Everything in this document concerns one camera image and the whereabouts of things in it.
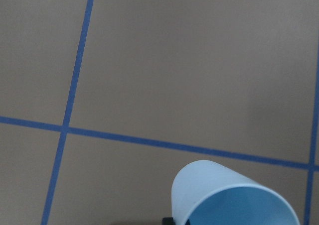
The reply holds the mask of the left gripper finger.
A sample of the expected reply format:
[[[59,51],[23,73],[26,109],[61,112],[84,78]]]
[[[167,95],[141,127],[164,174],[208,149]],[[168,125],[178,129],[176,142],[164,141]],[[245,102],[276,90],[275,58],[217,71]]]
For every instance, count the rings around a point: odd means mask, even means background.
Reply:
[[[174,219],[172,217],[162,218],[162,225],[174,225]]]

